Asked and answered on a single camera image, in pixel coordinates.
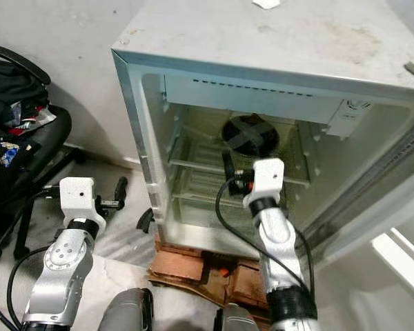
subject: black office chair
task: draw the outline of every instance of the black office chair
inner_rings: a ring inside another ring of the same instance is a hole
[[[0,46],[0,58],[20,69],[24,69],[45,86],[50,83],[50,77],[46,72],[15,52]],[[19,173],[17,180],[12,184],[9,196],[4,199],[3,205],[0,205],[0,237],[3,236],[3,233],[15,218],[21,215],[20,228],[14,249],[15,259],[29,253],[29,249],[26,247],[26,237],[34,203],[33,200],[28,198],[38,192],[72,160],[83,161],[82,151],[75,148],[52,167],[46,168],[59,152],[72,128],[72,121],[67,110],[59,106],[49,105],[49,111],[57,118],[34,132],[27,133],[40,147],[30,157],[24,171]]]

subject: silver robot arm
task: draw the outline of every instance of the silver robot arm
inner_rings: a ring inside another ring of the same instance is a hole
[[[264,159],[253,164],[252,191],[244,198],[257,228],[257,240],[264,249],[293,271],[303,275],[295,253],[295,229],[278,206],[284,178],[284,163]],[[261,254],[261,273],[272,319],[271,330],[318,331],[317,308],[308,290],[272,259]]]
[[[44,255],[43,272],[32,289],[22,330],[69,330],[74,323],[84,279],[92,268],[95,238],[106,227],[96,209],[94,185],[91,178],[60,181],[66,229]]]

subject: orange object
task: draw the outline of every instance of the orange object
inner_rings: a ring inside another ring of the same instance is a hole
[[[221,276],[223,277],[228,277],[230,276],[230,271],[228,271],[227,268],[220,268],[219,269],[219,273],[221,274]]]

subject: ventilation slot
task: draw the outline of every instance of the ventilation slot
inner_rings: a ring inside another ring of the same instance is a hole
[[[283,91],[283,90],[271,90],[271,89],[268,89],[268,88],[254,88],[252,86],[243,86],[243,85],[235,85],[235,84],[225,84],[225,83],[219,83],[217,81],[206,81],[206,80],[203,80],[203,79],[192,79],[192,81],[194,83],[228,86],[229,88],[246,88],[246,89],[252,89],[252,90],[261,90],[261,91],[264,91],[264,92],[294,94],[294,95],[297,95],[299,97],[312,97],[311,94],[295,93],[295,92]]]

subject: mini fridge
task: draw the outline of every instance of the mini fridge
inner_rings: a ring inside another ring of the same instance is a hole
[[[253,113],[279,135],[280,203],[317,258],[414,217],[414,36],[382,1],[327,2],[148,1],[121,33],[112,55],[163,242],[257,257],[214,209],[221,152],[237,169],[256,159],[221,130]],[[222,210],[252,236],[242,197]]]

